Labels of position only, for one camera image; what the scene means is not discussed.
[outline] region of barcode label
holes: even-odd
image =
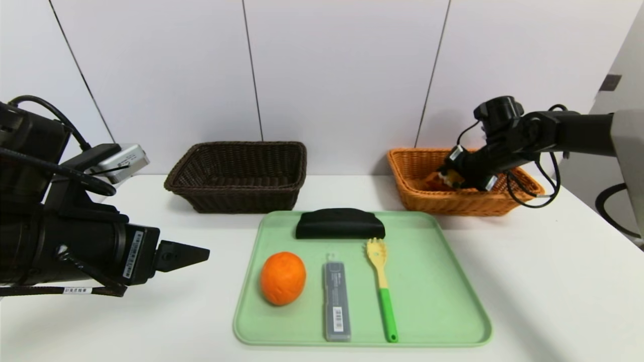
[[[345,331],[345,325],[342,323],[342,307],[333,307],[333,331]]]
[[[141,241],[143,241],[143,231],[135,232],[132,247],[129,248],[128,260],[125,262],[125,269],[123,269],[124,278],[129,279],[132,276],[134,263],[137,262],[138,249],[141,247]]]
[[[91,288],[87,287],[65,287],[63,294],[91,294]]]

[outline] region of wicker basket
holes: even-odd
[[[306,168],[300,142],[208,142],[188,150],[164,187],[199,213],[269,213],[293,209]]]
[[[399,148],[388,153],[389,164],[396,178],[398,193],[407,210],[430,214],[470,216],[499,216],[510,212],[518,203],[507,192],[506,177],[499,175],[496,186],[489,192],[476,189],[458,191],[429,191],[424,179],[443,165],[450,149]],[[512,170],[530,192],[542,195],[545,190],[520,168]],[[526,202],[534,197],[518,187],[512,188],[516,197]]]

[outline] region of label sticker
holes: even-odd
[[[91,294],[90,287],[65,287],[63,294]]]
[[[455,150],[454,150],[454,152],[452,152],[452,153],[451,153],[451,155],[450,155],[450,160],[452,160],[452,161],[456,160],[456,158],[457,158],[457,157],[458,157],[462,152],[463,152],[463,147],[461,147],[460,145],[456,146],[456,149],[455,149]]]
[[[342,322],[342,307],[333,307],[333,331],[344,332],[345,326]]]
[[[130,277],[132,276],[134,263],[137,262],[138,250],[139,248],[141,248],[142,241],[143,231],[135,232],[134,239],[132,240],[132,247],[129,248],[128,260],[125,262],[125,269],[123,269],[123,278],[130,279]]]

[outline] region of green tray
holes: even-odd
[[[302,212],[276,211],[261,221],[233,328],[249,345],[473,347],[491,336],[488,316],[460,268],[436,219],[411,211],[375,213],[386,229],[385,267],[399,342],[387,343],[375,271],[366,240],[297,240]],[[264,261],[280,251],[297,254],[307,282],[293,303],[275,307],[261,295]],[[345,264],[351,342],[327,342],[323,266],[327,254]]]

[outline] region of orange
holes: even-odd
[[[306,280],[304,263],[292,252],[273,254],[261,268],[261,292],[275,305],[286,305],[296,300],[302,293]]]

